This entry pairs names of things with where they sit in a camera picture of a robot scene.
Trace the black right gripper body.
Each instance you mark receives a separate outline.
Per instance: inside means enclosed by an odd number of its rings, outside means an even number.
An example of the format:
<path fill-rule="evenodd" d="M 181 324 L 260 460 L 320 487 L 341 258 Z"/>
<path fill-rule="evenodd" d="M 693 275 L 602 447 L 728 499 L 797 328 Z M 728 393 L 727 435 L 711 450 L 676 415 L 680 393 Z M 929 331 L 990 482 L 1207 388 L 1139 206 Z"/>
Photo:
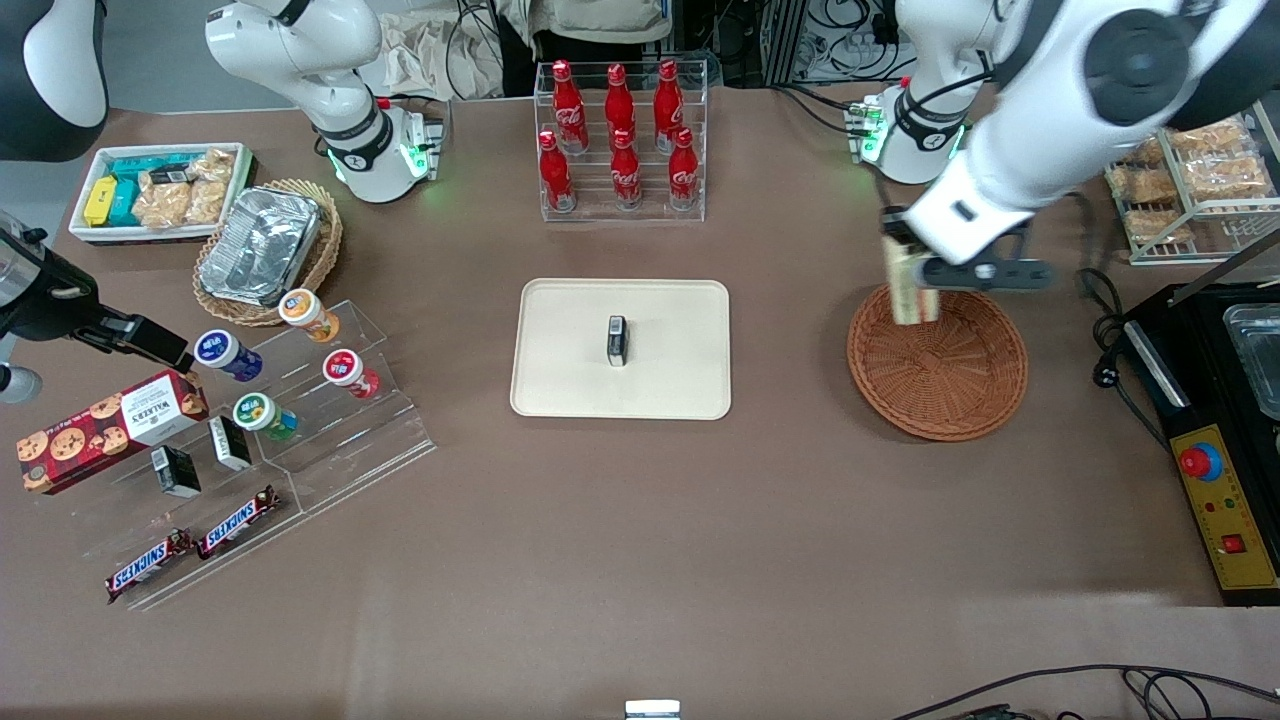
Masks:
<path fill-rule="evenodd" d="M 33 342 L 102 342 L 95 278 L 44 243 L 47 233 L 1 214 L 1 333 Z"/>

